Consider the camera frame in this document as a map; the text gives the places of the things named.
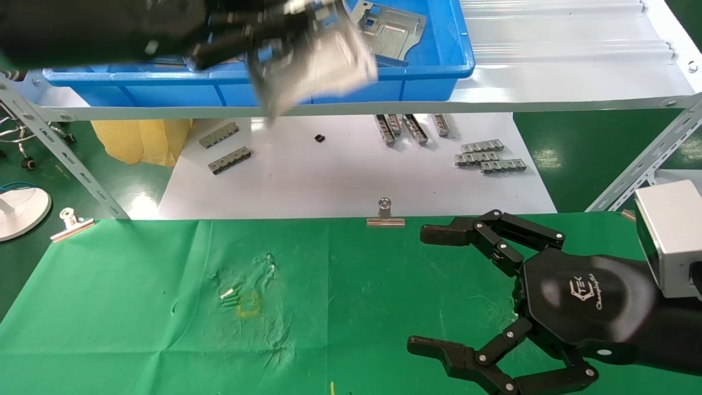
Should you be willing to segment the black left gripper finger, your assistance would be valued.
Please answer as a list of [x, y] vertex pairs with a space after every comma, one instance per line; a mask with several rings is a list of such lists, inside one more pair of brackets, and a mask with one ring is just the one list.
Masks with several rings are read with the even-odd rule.
[[245, 30], [265, 33], [317, 33], [323, 20], [343, 10], [343, 1], [212, 1], [211, 31]]

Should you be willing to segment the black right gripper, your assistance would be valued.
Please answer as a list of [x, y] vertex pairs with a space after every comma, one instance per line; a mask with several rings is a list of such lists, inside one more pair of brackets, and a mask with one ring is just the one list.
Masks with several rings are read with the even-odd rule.
[[[504, 275], [520, 276], [528, 318], [517, 318], [484, 347], [409, 337], [407, 351], [438, 360], [449, 377], [474, 382], [488, 394], [565, 394], [598, 380], [584, 358], [700, 375], [700, 301], [665, 298], [646, 262], [570, 255], [561, 251], [563, 233], [499, 210], [424, 225], [420, 240], [474, 246]], [[539, 253], [524, 262], [511, 241]], [[507, 375], [499, 362], [526, 339], [565, 366]]]

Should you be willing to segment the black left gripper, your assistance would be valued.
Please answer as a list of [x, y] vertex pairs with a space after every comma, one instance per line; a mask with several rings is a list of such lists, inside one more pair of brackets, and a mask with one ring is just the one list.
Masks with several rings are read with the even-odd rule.
[[183, 55], [205, 70], [259, 49], [233, 30], [203, 40], [208, 1], [2, 1], [3, 70], [147, 61]]

